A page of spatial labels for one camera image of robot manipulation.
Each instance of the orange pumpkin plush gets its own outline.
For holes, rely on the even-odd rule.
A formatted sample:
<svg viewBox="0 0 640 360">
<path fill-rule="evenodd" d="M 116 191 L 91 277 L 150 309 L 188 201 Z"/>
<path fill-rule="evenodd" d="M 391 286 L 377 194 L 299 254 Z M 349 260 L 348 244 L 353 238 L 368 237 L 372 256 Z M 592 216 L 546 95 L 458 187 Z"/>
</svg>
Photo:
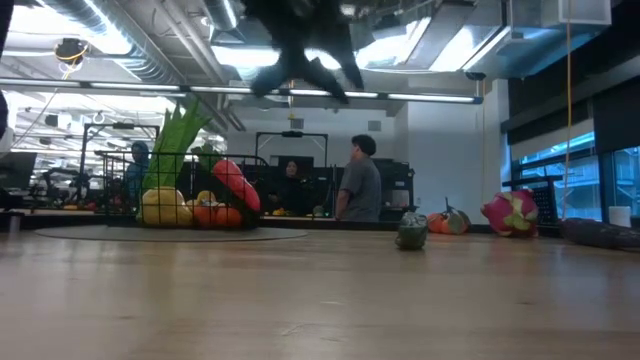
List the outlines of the orange pumpkin plush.
<svg viewBox="0 0 640 360">
<path fill-rule="evenodd" d="M 239 227 L 242 225 L 240 211 L 232 207 L 221 207 L 216 212 L 216 225 L 222 227 Z"/>
<path fill-rule="evenodd" d="M 198 205 L 194 207 L 193 217 L 202 227 L 211 227 L 216 224 L 218 208 L 215 206 Z"/>
<path fill-rule="evenodd" d="M 449 206 L 449 199 L 445 198 L 447 209 L 441 213 L 433 213 L 427 217 L 429 231 L 439 234 L 460 235 L 469 230 L 471 221 L 463 211 Z"/>
</svg>

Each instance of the dragon fruit plush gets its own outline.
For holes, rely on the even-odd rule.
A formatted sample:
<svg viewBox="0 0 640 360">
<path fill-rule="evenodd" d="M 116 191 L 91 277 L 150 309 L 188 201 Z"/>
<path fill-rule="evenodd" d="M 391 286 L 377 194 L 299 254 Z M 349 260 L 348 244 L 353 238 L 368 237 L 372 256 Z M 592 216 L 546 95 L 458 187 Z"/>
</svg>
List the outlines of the dragon fruit plush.
<svg viewBox="0 0 640 360">
<path fill-rule="evenodd" d="M 538 235 L 538 206 L 531 189 L 498 193 L 480 212 L 500 236 Z"/>
</svg>

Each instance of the person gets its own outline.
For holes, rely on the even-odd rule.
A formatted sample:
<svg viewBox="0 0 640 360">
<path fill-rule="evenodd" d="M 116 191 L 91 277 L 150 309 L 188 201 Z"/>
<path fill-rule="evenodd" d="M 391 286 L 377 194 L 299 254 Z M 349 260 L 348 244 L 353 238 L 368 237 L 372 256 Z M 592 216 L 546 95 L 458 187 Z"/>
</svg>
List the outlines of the person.
<svg viewBox="0 0 640 360">
<path fill-rule="evenodd" d="M 382 207 L 380 173 L 371 160 L 376 142 L 369 135 L 351 139 L 351 161 L 344 168 L 336 201 L 336 219 L 377 222 Z"/>
<path fill-rule="evenodd" d="M 285 168 L 284 178 L 277 182 L 277 188 L 269 194 L 274 209 L 283 208 L 293 215 L 305 215 L 307 212 L 306 196 L 302 180 L 298 176 L 298 164 L 291 160 Z"/>
<path fill-rule="evenodd" d="M 4 49 L 7 35 L 9 34 L 9 25 L 11 23 L 11 15 L 13 14 L 14 0 L 0 1 L 0 58 L 2 58 L 2 50 Z M 9 118 L 9 107 L 0 91 L 0 140 L 4 137 L 7 130 L 7 122 Z"/>
<path fill-rule="evenodd" d="M 136 141 L 131 145 L 133 164 L 129 164 L 125 173 L 125 181 L 129 190 L 129 199 L 137 204 L 142 191 L 142 179 L 149 168 L 149 147 L 143 141 Z"/>
</svg>

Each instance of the round mat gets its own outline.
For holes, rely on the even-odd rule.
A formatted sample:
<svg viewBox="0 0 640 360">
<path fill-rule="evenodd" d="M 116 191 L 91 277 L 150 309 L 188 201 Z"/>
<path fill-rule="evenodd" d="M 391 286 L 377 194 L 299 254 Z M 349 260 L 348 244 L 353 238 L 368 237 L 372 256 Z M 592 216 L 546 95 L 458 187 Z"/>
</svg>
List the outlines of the round mat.
<svg viewBox="0 0 640 360">
<path fill-rule="evenodd" d="M 40 236 L 106 241 L 153 241 L 153 242 L 225 242 L 278 240 L 303 237 L 306 231 L 277 228 L 257 228 L 247 231 L 148 229 L 136 227 L 73 226 L 36 230 Z"/>
</svg>

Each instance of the table surface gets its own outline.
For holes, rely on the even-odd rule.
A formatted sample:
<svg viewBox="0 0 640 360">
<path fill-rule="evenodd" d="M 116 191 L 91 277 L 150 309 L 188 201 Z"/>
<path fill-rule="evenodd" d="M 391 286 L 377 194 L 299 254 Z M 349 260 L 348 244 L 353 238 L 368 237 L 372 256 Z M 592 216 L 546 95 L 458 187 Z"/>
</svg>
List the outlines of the table surface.
<svg viewBox="0 0 640 360">
<path fill-rule="evenodd" d="M 0 239 L 2 359 L 632 359 L 640 254 L 390 232 Z"/>
</svg>

